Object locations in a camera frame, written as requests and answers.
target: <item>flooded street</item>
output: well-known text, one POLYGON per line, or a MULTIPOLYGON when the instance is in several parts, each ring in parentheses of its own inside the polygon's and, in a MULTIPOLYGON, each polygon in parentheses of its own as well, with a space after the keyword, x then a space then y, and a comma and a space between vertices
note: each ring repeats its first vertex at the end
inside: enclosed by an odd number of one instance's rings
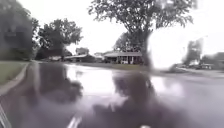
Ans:
POLYGON ((1 105, 13 128, 222 128, 222 83, 36 63, 1 105))

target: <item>sky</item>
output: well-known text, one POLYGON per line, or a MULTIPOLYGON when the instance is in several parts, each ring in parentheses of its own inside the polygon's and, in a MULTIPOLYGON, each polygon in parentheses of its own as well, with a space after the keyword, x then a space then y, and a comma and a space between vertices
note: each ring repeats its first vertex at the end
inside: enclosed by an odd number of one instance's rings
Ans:
MULTIPOLYGON (((111 50, 118 37, 125 32, 121 24, 110 21, 94 21, 88 15, 87 8, 92 0, 18 0, 23 7, 30 10, 40 24, 49 23, 57 18, 68 18, 83 28, 84 38, 78 47, 87 47, 91 53, 111 50)), ((77 46, 69 49, 75 51, 77 46)))
POLYGON ((203 38, 203 55, 224 52, 223 0, 199 0, 197 10, 191 11, 194 24, 157 29, 149 38, 151 59, 154 69, 168 69, 181 63, 187 54, 191 40, 203 38))

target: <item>leafy tree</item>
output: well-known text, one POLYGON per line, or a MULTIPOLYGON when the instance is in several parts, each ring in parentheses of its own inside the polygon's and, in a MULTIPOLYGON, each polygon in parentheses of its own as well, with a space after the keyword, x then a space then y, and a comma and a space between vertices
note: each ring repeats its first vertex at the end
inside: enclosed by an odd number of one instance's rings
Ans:
POLYGON ((200 40, 191 41, 188 45, 188 53, 184 61, 184 64, 189 65, 192 61, 200 62, 201 53, 202 53, 202 42, 200 42, 200 40))
POLYGON ((29 58, 32 53, 30 12, 15 0, 1 0, 0 19, 0 58, 29 58))
POLYGON ((95 19, 121 23, 131 35, 131 43, 141 47, 147 63, 147 37, 156 28, 192 22, 190 11, 195 0, 93 0, 89 14, 95 19))
POLYGON ((81 32, 82 28, 73 21, 54 20, 40 29, 38 33, 40 46, 42 49, 54 51, 54 55, 60 55, 63 58, 65 45, 78 44, 82 39, 81 32))
POLYGON ((214 64, 216 62, 213 56, 204 55, 200 60, 200 65, 202 64, 214 64))
POLYGON ((89 54, 88 48, 76 48, 76 54, 82 55, 82 54, 89 54))
POLYGON ((65 49, 64 56, 72 56, 72 53, 69 50, 65 49))
POLYGON ((115 51, 139 52, 141 48, 131 43, 131 35, 128 32, 123 33, 114 45, 115 51))
POLYGON ((32 23, 32 44, 33 44, 33 54, 32 54, 32 58, 34 58, 36 56, 36 53, 39 49, 39 36, 38 36, 38 31, 40 28, 40 24, 39 21, 36 18, 31 18, 31 23, 32 23))

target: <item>front yard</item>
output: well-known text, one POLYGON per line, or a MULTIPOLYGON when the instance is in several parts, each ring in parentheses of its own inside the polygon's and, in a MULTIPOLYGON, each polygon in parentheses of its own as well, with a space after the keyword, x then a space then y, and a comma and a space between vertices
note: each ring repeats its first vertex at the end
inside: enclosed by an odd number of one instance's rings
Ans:
POLYGON ((24 66, 25 63, 0 61, 0 85, 15 78, 24 66))
POLYGON ((135 70, 135 71, 147 71, 148 67, 142 65, 126 65, 126 64, 115 64, 111 68, 120 70, 135 70))

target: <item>house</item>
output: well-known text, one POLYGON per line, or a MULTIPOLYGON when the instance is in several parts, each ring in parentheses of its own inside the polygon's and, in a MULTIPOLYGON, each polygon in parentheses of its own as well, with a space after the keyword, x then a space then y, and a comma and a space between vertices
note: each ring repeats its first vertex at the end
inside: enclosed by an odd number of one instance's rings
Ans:
POLYGON ((96 63, 102 63, 103 62, 103 53, 95 53, 93 55, 95 57, 96 63))
POLYGON ((89 54, 67 56, 64 58, 64 60, 69 62, 84 62, 84 63, 95 62, 95 58, 89 54))
POLYGON ((141 52, 107 52, 104 54, 106 63, 141 64, 141 52))
POLYGON ((211 65, 212 69, 224 69, 224 52, 202 57, 201 65, 211 65))

